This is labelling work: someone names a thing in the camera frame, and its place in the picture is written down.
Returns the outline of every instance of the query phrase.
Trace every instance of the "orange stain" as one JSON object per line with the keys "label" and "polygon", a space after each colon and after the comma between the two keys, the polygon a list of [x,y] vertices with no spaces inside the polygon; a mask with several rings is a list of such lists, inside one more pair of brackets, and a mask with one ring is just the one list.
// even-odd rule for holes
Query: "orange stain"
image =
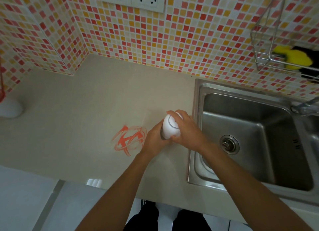
{"label": "orange stain", "polygon": [[116,151],[124,150],[127,156],[131,156],[129,150],[135,150],[140,146],[143,147],[146,135],[147,130],[144,127],[132,126],[129,128],[124,125],[112,138],[112,141],[115,141],[114,149]]}

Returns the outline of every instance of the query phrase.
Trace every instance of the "black pants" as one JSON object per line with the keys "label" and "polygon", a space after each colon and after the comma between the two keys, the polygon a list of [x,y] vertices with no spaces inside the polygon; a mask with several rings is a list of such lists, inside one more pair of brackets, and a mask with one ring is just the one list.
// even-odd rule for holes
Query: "black pants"
{"label": "black pants", "polygon": [[[128,221],[123,231],[157,231],[158,217],[159,211],[155,205],[146,202],[141,208],[141,211]],[[185,209],[178,212],[178,215],[173,222],[172,231],[180,230],[212,231],[202,214]]]}

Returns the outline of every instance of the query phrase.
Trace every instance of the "white container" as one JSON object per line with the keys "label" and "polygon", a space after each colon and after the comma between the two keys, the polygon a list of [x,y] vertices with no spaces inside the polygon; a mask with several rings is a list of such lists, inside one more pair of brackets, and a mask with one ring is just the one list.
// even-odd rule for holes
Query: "white container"
{"label": "white container", "polygon": [[179,137],[181,135],[181,131],[175,119],[169,114],[164,119],[161,129],[161,137],[168,140],[173,135]]}
{"label": "white container", "polygon": [[0,102],[0,116],[5,118],[18,117],[23,112],[22,105],[15,99],[5,96]]}

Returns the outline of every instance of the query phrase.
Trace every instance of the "beige countertop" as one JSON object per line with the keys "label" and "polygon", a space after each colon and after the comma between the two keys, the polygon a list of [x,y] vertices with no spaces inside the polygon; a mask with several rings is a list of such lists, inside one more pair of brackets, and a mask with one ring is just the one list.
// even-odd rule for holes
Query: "beige countertop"
{"label": "beige countertop", "polygon": [[[75,76],[32,71],[11,94],[25,105],[16,119],[0,118],[0,164],[108,189],[138,150],[115,151],[111,139],[137,125],[150,130],[166,110],[192,113],[195,78],[89,55]],[[137,197],[244,222],[227,192],[186,182],[188,150],[164,149],[146,169]],[[319,230],[318,207],[286,202]]]}

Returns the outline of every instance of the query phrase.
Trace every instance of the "person's left hand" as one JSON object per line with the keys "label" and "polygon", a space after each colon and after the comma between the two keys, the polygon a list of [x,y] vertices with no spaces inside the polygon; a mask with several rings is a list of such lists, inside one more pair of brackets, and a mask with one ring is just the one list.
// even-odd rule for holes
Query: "person's left hand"
{"label": "person's left hand", "polygon": [[171,139],[162,140],[160,137],[160,130],[162,128],[164,119],[155,125],[148,133],[141,150],[142,154],[149,156],[151,159],[157,156],[164,146],[172,142]]}

